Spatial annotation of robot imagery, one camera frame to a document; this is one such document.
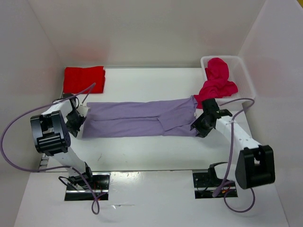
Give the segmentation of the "lilac t shirt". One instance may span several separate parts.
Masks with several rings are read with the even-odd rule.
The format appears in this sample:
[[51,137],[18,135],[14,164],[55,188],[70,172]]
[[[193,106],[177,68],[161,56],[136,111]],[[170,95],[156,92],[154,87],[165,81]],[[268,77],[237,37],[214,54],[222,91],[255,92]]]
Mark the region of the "lilac t shirt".
[[151,102],[90,102],[84,139],[144,136],[194,137],[197,102],[185,99]]

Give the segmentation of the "red t shirt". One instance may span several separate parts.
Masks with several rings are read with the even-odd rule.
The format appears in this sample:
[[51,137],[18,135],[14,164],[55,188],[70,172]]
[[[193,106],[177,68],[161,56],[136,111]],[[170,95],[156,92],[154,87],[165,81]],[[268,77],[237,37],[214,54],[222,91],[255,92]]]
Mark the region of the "red t shirt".
[[63,93],[76,94],[96,83],[91,93],[101,94],[104,91],[105,80],[103,66],[90,68],[67,67],[64,70]]

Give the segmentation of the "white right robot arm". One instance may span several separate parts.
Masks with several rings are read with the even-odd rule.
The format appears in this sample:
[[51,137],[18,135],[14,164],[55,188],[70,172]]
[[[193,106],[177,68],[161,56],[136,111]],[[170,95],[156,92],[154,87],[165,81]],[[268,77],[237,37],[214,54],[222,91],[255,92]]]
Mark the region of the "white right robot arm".
[[276,179],[273,149],[269,145],[261,145],[236,123],[236,117],[253,106],[255,101],[251,98],[238,98],[226,104],[242,100],[251,101],[251,104],[236,114],[220,109],[214,98],[204,100],[203,113],[191,124],[191,129],[201,138],[205,138],[211,130],[217,130],[230,142],[227,169],[219,188],[227,182],[233,155],[237,156],[234,175],[240,188],[250,189],[272,184]]

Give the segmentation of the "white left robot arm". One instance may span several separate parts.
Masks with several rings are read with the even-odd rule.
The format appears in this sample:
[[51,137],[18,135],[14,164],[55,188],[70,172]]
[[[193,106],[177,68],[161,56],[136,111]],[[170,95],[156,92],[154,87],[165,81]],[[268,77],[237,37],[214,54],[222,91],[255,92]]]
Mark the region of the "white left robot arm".
[[92,171],[72,150],[71,136],[75,138],[79,136],[88,109],[79,105],[77,97],[67,93],[63,94],[62,98],[54,100],[48,110],[30,118],[37,152],[67,166],[71,184],[86,190],[87,183],[92,183]]

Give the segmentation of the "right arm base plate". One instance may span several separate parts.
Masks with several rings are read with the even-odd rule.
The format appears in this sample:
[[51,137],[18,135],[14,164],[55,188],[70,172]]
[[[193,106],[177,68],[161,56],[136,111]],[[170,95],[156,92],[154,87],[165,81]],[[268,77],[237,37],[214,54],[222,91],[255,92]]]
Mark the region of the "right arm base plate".
[[238,197],[235,183],[231,183],[223,187],[219,194],[216,197],[213,197],[212,194],[221,184],[222,179],[219,179],[216,174],[211,174],[207,170],[193,171],[192,175],[195,199],[223,198],[226,193],[228,193],[227,198]]

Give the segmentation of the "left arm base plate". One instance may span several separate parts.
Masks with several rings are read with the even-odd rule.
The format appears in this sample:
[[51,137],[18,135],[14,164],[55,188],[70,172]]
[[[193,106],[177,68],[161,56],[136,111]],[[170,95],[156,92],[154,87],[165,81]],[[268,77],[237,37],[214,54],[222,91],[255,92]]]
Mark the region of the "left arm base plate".
[[[99,201],[107,201],[109,197],[109,172],[93,172],[91,181],[88,183]],[[65,201],[93,201],[94,196],[88,186],[81,181],[74,183],[70,177],[59,176],[58,179],[66,187]]]

